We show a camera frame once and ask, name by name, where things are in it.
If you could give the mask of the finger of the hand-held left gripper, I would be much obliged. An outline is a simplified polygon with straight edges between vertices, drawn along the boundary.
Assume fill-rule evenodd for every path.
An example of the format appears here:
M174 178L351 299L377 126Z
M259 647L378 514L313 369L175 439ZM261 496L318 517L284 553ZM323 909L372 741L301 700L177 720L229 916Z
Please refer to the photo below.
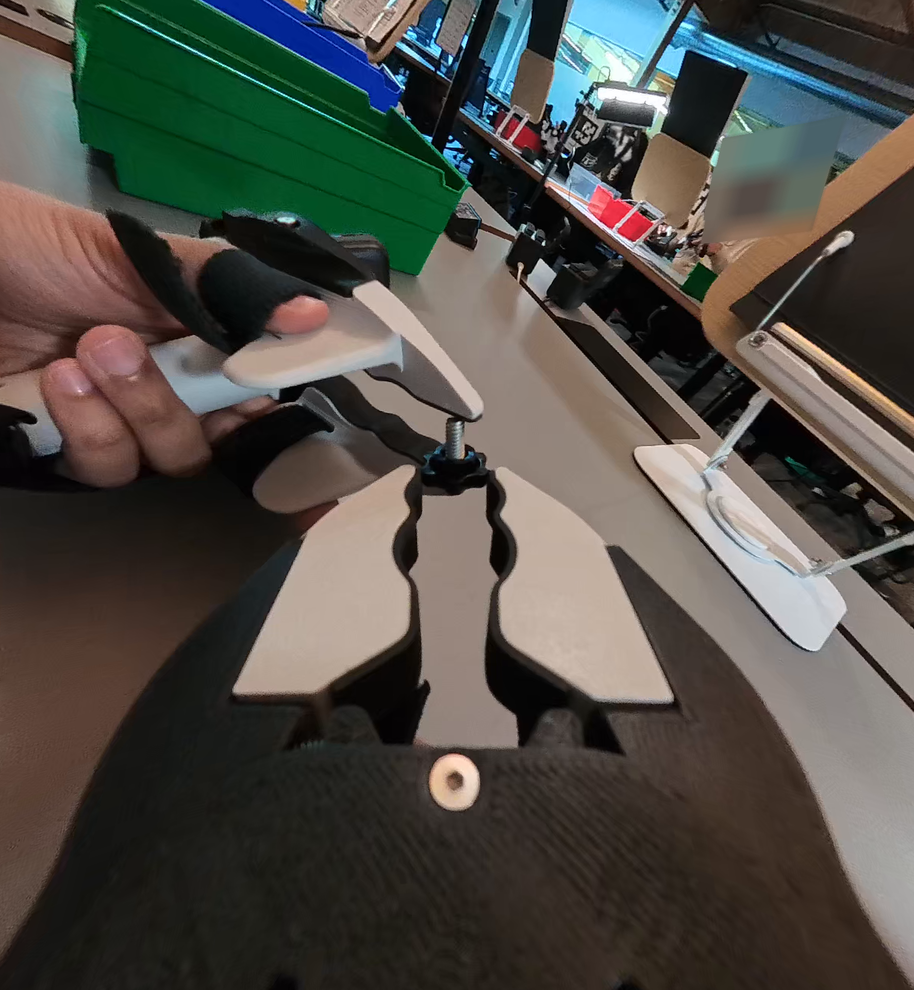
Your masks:
M252 460L252 497L277 514L337 502L426 460L425 434L344 377L306 386L254 427L262 429L262 451Z
M264 335L223 363L233 384L275 391L365 372L398 385L421 403L464 422L485 404L470 380L421 321L388 288L370 281L349 298L328 301L317 331Z

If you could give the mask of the wooden workbench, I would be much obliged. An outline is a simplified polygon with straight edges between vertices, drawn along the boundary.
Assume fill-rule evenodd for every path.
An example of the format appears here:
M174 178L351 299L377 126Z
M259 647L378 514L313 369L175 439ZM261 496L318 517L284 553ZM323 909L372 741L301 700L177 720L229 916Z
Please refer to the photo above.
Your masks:
M645 155L649 135L619 123L604 124L596 138L579 145L569 165L577 163L597 175L600 183L619 198L628 199L632 181ZM700 315L701 303L687 295L677 283L672 269L654 254L646 241L635 243L621 236L619 229L609 229L587 210L587 200L567 174L555 168L542 188L539 180L546 165L544 159L527 160L521 152L500 142L492 133L488 119L465 107L458 115L452 142L471 162L468 181L477 195L485 200L511 226L531 222L537 228L554 232L561 218L570 219L571 236L559 249L562 256L575 260L594 252L593 258L607 257L607 251L625 259L634 271L628 280L654 285L650 293L682 306L694 318Z

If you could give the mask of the black board wooden edge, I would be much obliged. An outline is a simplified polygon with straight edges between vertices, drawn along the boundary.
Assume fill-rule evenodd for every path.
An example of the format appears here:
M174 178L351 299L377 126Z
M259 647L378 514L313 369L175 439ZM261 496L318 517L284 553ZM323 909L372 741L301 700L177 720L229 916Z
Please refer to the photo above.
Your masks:
M700 321L729 359L819 252L823 260L775 314L884 396L884 416L914 442L914 115L826 187L812 229L755 242L712 284Z

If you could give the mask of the white metal display stand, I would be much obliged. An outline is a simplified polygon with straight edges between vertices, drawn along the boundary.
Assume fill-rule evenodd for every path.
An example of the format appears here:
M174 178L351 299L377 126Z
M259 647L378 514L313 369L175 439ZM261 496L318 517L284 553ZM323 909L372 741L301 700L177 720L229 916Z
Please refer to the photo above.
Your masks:
M840 624L846 603L835 574L890 552L914 547L914 529L868 551L821 562L802 553L726 471L735 446L772 401L809 427L824 427L877 479L909 499L914 519L914 417L884 393L784 321L773 318L828 259L856 241L835 233L772 304L758 327L737 344L771 389L761 388L721 441L705 456L687 443L637 447L633 457L673 510L750 598L797 647L817 651Z

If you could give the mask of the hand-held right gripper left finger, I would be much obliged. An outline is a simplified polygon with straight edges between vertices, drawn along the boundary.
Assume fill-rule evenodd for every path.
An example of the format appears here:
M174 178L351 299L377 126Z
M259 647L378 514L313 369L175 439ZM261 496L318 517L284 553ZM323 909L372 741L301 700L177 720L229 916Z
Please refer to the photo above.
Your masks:
M419 471L401 466L327 513L298 552L233 685L239 702L343 706L390 720L417 696L418 601L410 572Z

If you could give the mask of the person's left hand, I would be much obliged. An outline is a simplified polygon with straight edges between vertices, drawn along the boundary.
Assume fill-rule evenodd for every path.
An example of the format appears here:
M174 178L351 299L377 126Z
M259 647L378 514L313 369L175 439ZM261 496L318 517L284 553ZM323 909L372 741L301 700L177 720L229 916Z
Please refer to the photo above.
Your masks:
M127 485L144 468L191 476L214 444L277 408L260 397L192 414L149 353L190 333L104 216L0 181L0 377L41 370L61 473L94 488Z

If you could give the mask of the black star knob screw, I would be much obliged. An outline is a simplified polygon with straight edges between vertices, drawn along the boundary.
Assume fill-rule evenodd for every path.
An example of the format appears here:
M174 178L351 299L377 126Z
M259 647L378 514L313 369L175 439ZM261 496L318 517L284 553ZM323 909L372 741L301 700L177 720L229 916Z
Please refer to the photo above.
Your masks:
M443 443L426 455L420 469L424 487L447 496L458 496L487 486L487 456L466 443L465 429L463 420L448 418Z

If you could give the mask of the green storage bins stack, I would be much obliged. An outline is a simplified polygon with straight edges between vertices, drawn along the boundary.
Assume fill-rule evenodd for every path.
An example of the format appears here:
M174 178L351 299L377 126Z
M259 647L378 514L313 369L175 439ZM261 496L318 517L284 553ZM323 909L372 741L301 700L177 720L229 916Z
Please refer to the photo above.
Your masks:
M295 214L417 275L467 188L398 110L204 2L77 2L79 139L118 189L206 218Z

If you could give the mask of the black rectangular panel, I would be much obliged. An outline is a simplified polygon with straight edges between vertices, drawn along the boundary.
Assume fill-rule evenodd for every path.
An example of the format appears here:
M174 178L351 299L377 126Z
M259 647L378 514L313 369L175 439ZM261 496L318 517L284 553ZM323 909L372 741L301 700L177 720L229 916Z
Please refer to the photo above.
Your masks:
M661 133L711 158L748 80L741 68L687 51Z

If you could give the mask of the beige rounded panel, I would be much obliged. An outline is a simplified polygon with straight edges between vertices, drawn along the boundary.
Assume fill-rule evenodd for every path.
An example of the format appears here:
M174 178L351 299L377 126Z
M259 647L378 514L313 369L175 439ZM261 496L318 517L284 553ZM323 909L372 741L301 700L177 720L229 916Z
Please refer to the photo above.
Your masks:
M664 133L649 138L632 182L632 199L649 204L671 227L692 213L710 176L710 157Z
M518 61L510 104L532 123L541 123L546 112L555 63L526 47Z

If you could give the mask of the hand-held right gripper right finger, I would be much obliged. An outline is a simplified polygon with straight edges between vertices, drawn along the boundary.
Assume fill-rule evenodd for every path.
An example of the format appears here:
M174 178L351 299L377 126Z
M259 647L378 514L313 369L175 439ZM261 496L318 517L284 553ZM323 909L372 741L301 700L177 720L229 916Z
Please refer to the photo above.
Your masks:
M605 542L508 468L487 487L488 687L515 716L674 705L673 688Z

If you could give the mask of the blue storage bin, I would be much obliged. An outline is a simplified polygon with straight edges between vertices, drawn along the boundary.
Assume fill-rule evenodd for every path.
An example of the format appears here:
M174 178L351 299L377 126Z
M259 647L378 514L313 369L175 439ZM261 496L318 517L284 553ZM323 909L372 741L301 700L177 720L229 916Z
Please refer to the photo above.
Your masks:
M207 4L367 93L371 106L388 112L401 101L402 85L387 68L344 36L287 2L208 1Z

